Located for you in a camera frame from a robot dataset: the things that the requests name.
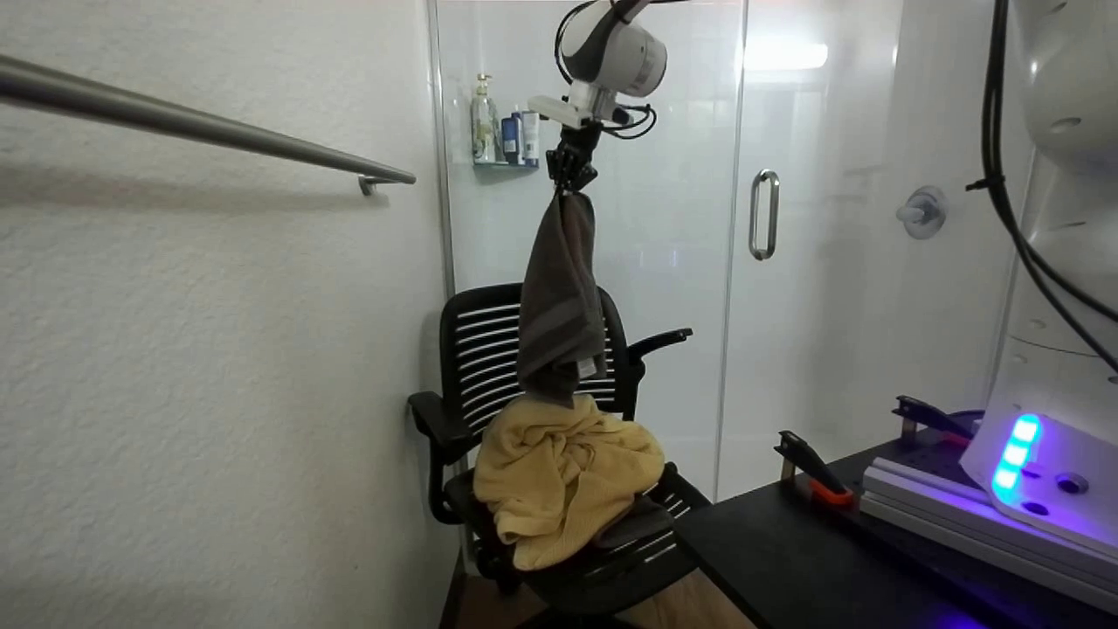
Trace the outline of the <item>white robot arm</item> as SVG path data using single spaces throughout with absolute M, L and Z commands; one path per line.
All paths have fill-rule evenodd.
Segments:
M 681 326 L 650 417 L 719 501 L 776 440 L 968 409 L 964 479 L 1114 530 L 1114 0 L 681 0 L 661 127 L 607 152 L 605 274 Z

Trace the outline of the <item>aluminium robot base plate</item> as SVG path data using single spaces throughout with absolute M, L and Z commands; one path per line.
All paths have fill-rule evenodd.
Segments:
M 1019 503 L 995 503 L 954 456 L 879 456 L 866 516 L 950 546 L 1049 592 L 1118 612 L 1118 498 L 1079 471 L 1028 471 Z

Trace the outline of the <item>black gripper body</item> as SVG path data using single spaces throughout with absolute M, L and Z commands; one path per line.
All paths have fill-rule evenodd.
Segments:
M 549 177 L 561 191 L 579 191 L 599 177 L 593 170 L 599 140 L 603 140 L 599 127 L 561 129 L 561 143 L 547 153 Z

